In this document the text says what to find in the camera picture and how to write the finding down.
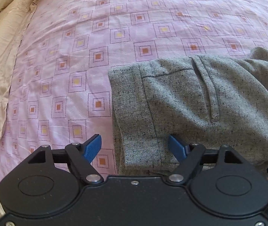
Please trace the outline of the beige pillow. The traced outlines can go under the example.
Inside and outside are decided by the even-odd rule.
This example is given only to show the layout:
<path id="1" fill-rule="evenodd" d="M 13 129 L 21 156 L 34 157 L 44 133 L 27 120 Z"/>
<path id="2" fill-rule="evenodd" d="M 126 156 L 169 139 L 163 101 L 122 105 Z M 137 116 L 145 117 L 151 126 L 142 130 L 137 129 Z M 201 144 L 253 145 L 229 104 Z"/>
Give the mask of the beige pillow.
<path id="1" fill-rule="evenodd" d="M 5 132 L 16 55 L 39 1 L 14 0 L 0 12 L 0 140 Z"/>

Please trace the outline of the grey speckled pants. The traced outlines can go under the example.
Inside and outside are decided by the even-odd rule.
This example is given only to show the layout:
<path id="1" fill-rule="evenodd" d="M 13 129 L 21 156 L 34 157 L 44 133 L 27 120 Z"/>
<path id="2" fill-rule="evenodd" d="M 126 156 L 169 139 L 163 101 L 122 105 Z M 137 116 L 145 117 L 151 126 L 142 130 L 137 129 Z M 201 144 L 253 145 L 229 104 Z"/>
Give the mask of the grey speckled pants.
<path id="1" fill-rule="evenodd" d="M 178 161 L 168 137 L 207 148 L 227 144 L 268 167 L 268 50 L 247 59 L 195 55 L 111 69 L 119 174 L 165 174 Z"/>

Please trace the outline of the pink patterned bed sheet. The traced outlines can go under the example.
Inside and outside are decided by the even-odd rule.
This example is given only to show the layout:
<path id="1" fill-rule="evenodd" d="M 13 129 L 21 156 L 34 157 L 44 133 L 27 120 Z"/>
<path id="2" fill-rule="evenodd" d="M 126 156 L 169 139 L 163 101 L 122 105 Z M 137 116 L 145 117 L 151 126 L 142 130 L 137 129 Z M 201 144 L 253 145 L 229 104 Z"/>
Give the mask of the pink patterned bed sheet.
<path id="1" fill-rule="evenodd" d="M 245 57 L 268 48 L 268 0 L 40 0 L 12 75 L 0 181 L 41 145 L 99 133 L 92 164 L 117 172 L 107 72 L 193 54 Z"/>

